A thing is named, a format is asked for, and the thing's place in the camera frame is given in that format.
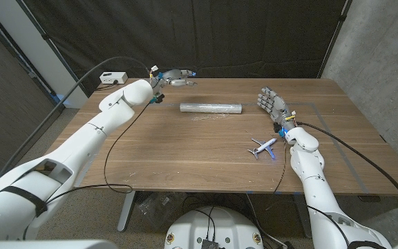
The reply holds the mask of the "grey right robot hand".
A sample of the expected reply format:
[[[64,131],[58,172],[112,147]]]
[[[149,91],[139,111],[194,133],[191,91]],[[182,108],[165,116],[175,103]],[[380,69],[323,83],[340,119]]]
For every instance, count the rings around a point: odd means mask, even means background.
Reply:
[[[268,86],[262,88],[261,94],[258,94],[257,105],[269,114],[273,122],[286,131],[296,127],[292,112],[283,98]]]

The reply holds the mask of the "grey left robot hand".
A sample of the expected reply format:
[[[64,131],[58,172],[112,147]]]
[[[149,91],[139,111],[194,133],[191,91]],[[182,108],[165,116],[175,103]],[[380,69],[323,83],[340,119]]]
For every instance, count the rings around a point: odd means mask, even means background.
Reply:
[[[157,93],[161,88],[171,85],[173,87],[194,86],[197,85],[188,79],[188,77],[195,76],[196,73],[187,69],[172,69],[164,73],[158,73],[151,78],[150,84],[153,92]]]

